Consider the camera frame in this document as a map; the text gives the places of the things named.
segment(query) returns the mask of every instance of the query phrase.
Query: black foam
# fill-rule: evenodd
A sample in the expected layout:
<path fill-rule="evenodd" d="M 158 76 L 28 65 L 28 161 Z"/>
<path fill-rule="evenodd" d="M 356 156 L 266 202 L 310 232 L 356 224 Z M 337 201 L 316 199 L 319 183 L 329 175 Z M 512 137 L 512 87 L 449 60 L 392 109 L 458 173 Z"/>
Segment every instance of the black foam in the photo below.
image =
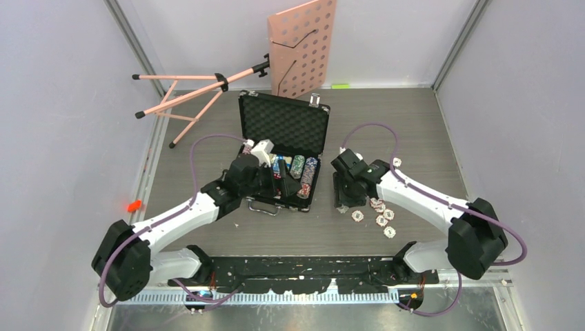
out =
<path fill-rule="evenodd" d="M 329 113 L 307 101 L 259 94 L 240 98 L 242 134 L 247 139 L 270 139 L 276 151 L 316 157 L 323 152 Z"/>

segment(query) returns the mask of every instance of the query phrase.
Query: poker chip case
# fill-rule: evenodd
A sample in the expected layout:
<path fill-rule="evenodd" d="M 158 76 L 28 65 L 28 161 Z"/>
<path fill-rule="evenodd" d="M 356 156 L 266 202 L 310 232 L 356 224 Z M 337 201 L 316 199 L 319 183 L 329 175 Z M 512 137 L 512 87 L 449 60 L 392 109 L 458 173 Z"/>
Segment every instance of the poker chip case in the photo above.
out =
<path fill-rule="evenodd" d="M 321 156 L 325 148 L 329 106 L 319 104 L 319 95 L 315 93 L 311 95 L 311 101 L 302 101 L 242 90 L 239 94 L 239 111 L 241 133 L 245 139 L 256 143 L 270 139 L 274 143 L 273 154 L 292 158 L 302 155 L 305 159 L 317 159 L 307 199 L 296 194 L 286 198 L 254 195 L 247 198 L 248 207 L 273 216 L 282 208 L 308 212 L 317 187 Z M 252 206 L 254 201 L 273 205 L 276 211 L 256 209 Z"/>

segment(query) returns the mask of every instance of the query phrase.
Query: gray wall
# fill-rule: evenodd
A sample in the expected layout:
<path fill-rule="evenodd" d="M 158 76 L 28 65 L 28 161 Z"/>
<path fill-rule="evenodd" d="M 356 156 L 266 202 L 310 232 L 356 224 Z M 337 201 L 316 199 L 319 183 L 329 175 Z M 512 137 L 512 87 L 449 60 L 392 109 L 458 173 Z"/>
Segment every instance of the gray wall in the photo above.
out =
<path fill-rule="evenodd" d="M 120 0 L 157 72 L 226 76 L 262 62 L 268 16 L 306 2 Z M 474 3 L 338 0 L 324 85 L 431 85 Z M 178 88 L 200 85 L 186 81 Z M 254 76 L 230 86 L 270 87 L 270 79 Z"/>
<path fill-rule="evenodd" d="M 157 96 L 102 1 L 4 1 L 0 45 L 1 329 L 87 330 Z"/>
<path fill-rule="evenodd" d="M 528 242 L 511 272 L 534 330 L 585 321 L 584 13 L 492 1 L 439 90 L 470 195 Z"/>

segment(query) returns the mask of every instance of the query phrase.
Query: black wire clip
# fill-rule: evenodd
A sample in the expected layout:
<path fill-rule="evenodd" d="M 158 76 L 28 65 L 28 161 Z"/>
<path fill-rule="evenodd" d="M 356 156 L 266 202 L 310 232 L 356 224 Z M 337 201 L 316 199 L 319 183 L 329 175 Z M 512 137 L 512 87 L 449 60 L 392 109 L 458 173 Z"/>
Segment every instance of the black wire clip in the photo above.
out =
<path fill-rule="evenodd" d="M 217 81 L 223 81 L 224 84 L 221 86 L 221 91 L 227 92 L 229 90 L 229 86 L 228 80 L 225 78 L 225 76 L 216 72 L 215 78 L 217 79 Z"/>

